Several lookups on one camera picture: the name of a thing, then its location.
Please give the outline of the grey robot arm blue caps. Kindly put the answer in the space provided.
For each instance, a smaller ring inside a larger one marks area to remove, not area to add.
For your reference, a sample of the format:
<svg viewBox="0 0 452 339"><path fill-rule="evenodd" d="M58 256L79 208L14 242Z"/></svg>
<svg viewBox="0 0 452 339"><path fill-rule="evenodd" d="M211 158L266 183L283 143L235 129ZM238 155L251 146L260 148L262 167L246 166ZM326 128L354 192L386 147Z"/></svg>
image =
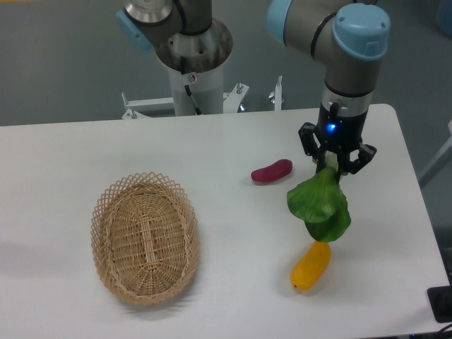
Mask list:
<svg viewBox="0 0 452 339"><path fill-rule="evenodd" d="M222 75L233 40L210 1L126 1L116 20L167 68L177 115L226 112ZM375 1L273 1L267 28L326 67L318 121L299 130L305 154L318 170L358 173L376 154L362 130L388 49L388 14Z"/></svg>

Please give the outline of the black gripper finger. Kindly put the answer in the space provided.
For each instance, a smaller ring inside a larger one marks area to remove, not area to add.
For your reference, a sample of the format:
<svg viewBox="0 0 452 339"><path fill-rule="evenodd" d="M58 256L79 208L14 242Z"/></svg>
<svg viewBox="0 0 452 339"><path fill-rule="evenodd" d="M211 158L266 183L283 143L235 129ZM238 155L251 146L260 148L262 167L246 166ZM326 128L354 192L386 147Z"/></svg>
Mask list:
<svg viewBox="0 0 452 339"><path fill-rule="evenodd" d="M341 177L356 174L367 166L373 160L376 152L377 149L374 146L360 143L357 149L357 157L351 160L351 152L340 149L338 152L338 182L340 182Z"/></svg>
<svg viewBox="0 0 452 339"><path fill-rule="evenodd" d="M316 165L316 173L326 167L326 144L316 141L318 137L317 127L305 122L298 131L299 139L306 156L310 157Z"/></svg>

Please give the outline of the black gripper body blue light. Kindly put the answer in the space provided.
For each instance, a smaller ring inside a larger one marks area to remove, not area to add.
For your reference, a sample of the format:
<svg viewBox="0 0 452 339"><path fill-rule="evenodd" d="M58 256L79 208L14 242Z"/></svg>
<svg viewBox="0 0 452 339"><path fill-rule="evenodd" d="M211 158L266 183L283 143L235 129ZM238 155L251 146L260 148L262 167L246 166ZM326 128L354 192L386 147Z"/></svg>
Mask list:
<svg viewBox="0 0 452 339"><path fill-rule="evenodd" d="M339 148L344 153L351 153L362 142L362 131L367 118L367 111L354 117L335 116L321 104L316 125L316 135L326 150L337 153Z"/></svg>

